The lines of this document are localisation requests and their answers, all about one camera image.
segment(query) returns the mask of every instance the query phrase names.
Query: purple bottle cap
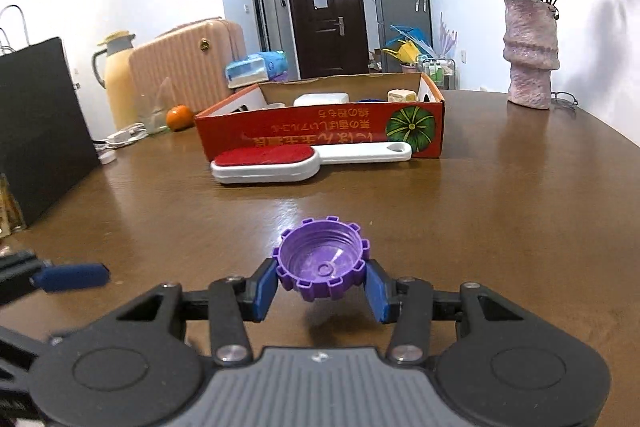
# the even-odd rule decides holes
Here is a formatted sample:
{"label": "purple bottle cap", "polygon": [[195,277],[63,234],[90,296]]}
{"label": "purple bottle cap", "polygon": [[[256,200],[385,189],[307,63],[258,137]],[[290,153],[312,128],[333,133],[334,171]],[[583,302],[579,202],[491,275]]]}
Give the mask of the purple bottle cap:
{"label": "purple bottle cap", "polygon": [[273,257],[283,288],[313,302],[339,299],[351,286],[362,284],[370,247],[359,232],[358,225],[336,216],[303,219],[299,227],[282,232]]}

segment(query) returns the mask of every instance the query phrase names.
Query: gray refrigerator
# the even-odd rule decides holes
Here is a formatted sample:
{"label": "gray refrigerator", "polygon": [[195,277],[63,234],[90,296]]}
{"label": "gray refrigerator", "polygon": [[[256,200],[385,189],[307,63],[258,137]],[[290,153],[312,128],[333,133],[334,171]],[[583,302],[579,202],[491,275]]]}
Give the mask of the gray refrigerator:
{"label": "gray refrigerator", "polygon": [[[415,10],[415,0],[376,0],[376,12],[378,15],[378,34],[380,36],[380,48],[391,39],[397,37],[398,32],[393,31],[393,26],[412,26],[420,28],[427,43],[433,45],[433,29],[431,26],[431,0],[427,0],[427,12]],[[387,54],[382,54],[383,73],[400,73],[400,63]]]}

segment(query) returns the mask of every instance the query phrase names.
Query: doorway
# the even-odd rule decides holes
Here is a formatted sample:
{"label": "doorway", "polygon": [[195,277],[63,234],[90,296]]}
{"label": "doorway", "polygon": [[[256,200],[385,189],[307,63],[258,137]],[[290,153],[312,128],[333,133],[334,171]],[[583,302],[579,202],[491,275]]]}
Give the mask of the doorway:
{"label": "doorway", "polygon": [[278,26],[276,1],[254,0],[254,13],[260,50],[264,52],[280,50],[280,27]]}
{"label": "doorway", "polygon": [[300,78],[369,71],[363,0],[289,0]]}

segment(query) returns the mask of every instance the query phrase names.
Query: white brush handle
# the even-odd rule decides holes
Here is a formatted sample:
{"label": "white brush handle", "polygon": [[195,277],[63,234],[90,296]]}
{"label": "white brush handle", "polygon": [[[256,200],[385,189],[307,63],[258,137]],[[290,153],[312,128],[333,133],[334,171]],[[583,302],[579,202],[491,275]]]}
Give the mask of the white brush handle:
{"label": "white brush handle", "polygon": [[314,149],[323,165],[404,162],[412,155],[411,146],[405,142],[315,145]]}

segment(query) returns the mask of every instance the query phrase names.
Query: front door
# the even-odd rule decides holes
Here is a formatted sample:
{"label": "front door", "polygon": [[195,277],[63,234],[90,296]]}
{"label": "front door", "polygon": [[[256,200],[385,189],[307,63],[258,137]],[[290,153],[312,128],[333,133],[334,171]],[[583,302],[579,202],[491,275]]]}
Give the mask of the front door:
{"label": "front door", "polygon": [[362,0],[289,0],[300,78],[369,71]]}

